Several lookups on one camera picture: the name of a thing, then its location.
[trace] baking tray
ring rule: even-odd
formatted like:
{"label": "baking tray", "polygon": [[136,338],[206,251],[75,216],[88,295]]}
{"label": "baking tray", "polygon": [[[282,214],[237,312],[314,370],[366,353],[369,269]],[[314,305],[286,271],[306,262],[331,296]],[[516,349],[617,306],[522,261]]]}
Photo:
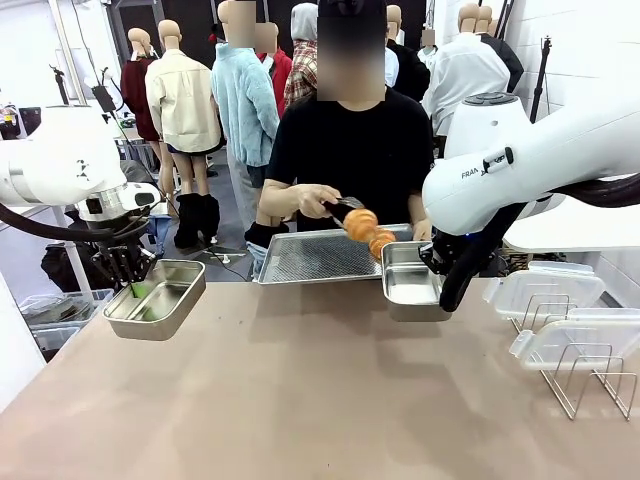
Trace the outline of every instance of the baking tray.
{"label": "baking tray", "polygon": [[[399,242],[413,238],[408,224],[386,225]],[[258,283],[278,285],[375,279],[382,267],[366,243],[347,238],[342,229],[274,235]]]}
{"label": "baking tray", "polygon": [[180,328],[206,283],[204,264],[186,260],[159,260],[143,282],[125,287],[104,308],[116,335],[136,340],[163,341]]}
{"label": "baking tray", "polygon": [[425,265],[420,247],[431,242],[390,243],[382,248],[382,291],[389,315],[397,322],[442,322],[451,314],[440,308],[442,280]]}

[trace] black t-shirt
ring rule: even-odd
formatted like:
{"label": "black t-shirt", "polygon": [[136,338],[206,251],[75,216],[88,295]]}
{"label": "black t-shirt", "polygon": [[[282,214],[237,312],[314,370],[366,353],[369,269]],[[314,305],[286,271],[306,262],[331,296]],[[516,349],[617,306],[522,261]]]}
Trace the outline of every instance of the black t-shirt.
{"label": "black t-shirt", "polygon": [[[384,102],[353,112],[312,94],[285,112],[267,178],[328,185],[389,225],[410,222],[409,196],[422,190],[432,163],[429,118],[414,100],[388,88]],[[298,214],[298,231],[329,228],[331,219]]]}

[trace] light blue jacket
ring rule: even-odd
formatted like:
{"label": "light blue jacket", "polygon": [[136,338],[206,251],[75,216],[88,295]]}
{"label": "light blue jacket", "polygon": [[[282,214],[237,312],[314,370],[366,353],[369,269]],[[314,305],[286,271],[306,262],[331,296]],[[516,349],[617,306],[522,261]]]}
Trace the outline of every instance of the light blue jacket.
{"label": "light blue jacket", "polygon": [[231,154],[252,167],[268,165],[280,119],[271,78],[253,49],[216,45],[211,88]]}

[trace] shorts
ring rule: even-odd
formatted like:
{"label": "shorts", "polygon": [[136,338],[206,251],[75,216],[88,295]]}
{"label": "shorts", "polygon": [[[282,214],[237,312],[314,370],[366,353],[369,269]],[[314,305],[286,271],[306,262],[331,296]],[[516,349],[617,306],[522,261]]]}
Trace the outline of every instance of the shorts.
{"label": "shorts", "polygon": [[173,148],[171,145],[167,143],[167,148],[171,153],[181,153],[182,155],[188,155],[190,157],[204,157],[205,155],[209,155],[216,151],[216,147],[210,148],[209,150],[205,150],[204,152],[181,152],[177,148]]}
{"label": "shorts", "polygon": [[262,167],[251,167],[247,165],[247,172],[249,173],[249,178],[251,179],[251,186],[253,188],[262,188],[264,186],[264,181],[267,177],[266,165]]}

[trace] bread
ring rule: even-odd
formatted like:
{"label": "bread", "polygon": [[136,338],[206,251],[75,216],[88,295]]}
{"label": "bread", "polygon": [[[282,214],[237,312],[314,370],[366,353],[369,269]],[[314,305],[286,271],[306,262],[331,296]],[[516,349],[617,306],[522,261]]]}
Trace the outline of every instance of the bread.
{"label": "bread", "polygon": [[378,217],[371,210],[356,208],[344,217],[343,225],[351,240],[368,243],[378,226]]}
{"label": "bread", "polygon": [[382,228],[376,228],[373,233],[373,238],[369,242],[369,251],[376,260],[380,261],[382,258],[382,247],[395,241],[396,236],[393,232]]}

